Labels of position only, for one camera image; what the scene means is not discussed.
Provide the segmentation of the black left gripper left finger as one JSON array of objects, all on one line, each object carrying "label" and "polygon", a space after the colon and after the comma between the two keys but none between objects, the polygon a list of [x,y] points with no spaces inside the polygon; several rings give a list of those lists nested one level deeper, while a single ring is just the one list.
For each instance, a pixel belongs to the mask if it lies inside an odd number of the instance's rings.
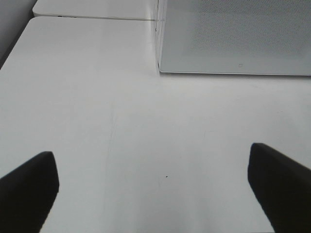
[{"label": "black left gripper left finger", "polygon": [[59,192],[54,154],[44,151],[0,179],[0,231],[38,233]]}]

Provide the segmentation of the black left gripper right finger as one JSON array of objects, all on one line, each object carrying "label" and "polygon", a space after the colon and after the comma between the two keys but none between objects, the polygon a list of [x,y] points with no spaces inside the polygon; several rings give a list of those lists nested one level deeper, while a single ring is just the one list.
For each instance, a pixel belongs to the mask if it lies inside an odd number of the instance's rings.
[{"label": "black left gripper right finger", "polygon": [[247,179],[276,233],[311,231],[309,168],[264,143],[253,143]]}]

